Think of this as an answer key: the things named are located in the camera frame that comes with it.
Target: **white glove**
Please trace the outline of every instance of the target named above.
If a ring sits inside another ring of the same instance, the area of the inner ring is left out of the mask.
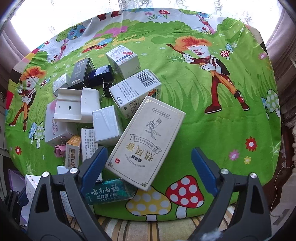
[[[28,96],[23,96],[22,97],[22,102],[26,103],[28,101],[28,99],[29,99]]]
[[[18,90],[18,93],[21,93],[23,89],[24,89],[24,86],[23,85],[20,85],[19,90]]]
[[[185,59],[185,62],[186,62],[186,63],[194,62],[194,60],[192,59],[192,57],[191,57],[190,54],[185,53],[185,54],[183,54],[182,56],[183,56],[183,58]]]
[[[200,68],[207,71],[216,70],[216,67],[213,66],[212,64],[204,64],[200,66]]]

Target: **white plastic holder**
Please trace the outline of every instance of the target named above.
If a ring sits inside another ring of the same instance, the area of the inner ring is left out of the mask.
[[[61,122],[92,123],[92,112],[101,108],[100,94],[96,89],[59,90],[54,120]]]

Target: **power cord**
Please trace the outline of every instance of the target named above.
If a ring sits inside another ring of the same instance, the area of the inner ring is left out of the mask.
[[[282,169],[283,169],[284,167],[285,167],[285,168],[291,168],[291,167],[293,167],[293,166],[294,166],[294,165],[292,165],[292,166],[290,166],[290,167],[283,166],[283,167],[280,169],[279,173],[277,174],[276,179],[274,180],[274,187],[275,187],[275,189],[276,189],[276,197],[277,197],[277,193],[278,193],[277,188],[276,188],[276,180],[277,180],[277,178],[278,178],[280,172],[282,171]],[[272,205],[271,205],[271,208],[270,208],[270,213],[269,213],[269,215],[272,216],[272,217],[281,217],[282,215],[278,216],[278,215],[272,215],[272,214],[271,214],[272,206],[274,205],[274,201],[272,202]]]

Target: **yellow mushroom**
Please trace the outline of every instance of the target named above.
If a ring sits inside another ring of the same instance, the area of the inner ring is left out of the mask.
[[[146,221],[157,221],[156,215],[170,212],[172,205],[169,199],[152,186],[148,191],[138,188],[133,199],[126,203],[126,209],[133,215],[146,216]]]

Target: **red mushroom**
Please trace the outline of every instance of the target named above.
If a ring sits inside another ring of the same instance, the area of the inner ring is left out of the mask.
[[[227,60],[230,60],[230,58],[229,58],[229,51],[228,50],[222,50],[221,53],[220,53],[220,55],[222,57],[226,57]]]
[[[187,208],[197,208],[204,203],[204,197],[198,188],[197,181],[190,175],[170,185],[165,195],[171,202],[178,205],[176,210],[177,218],[185,218]]]

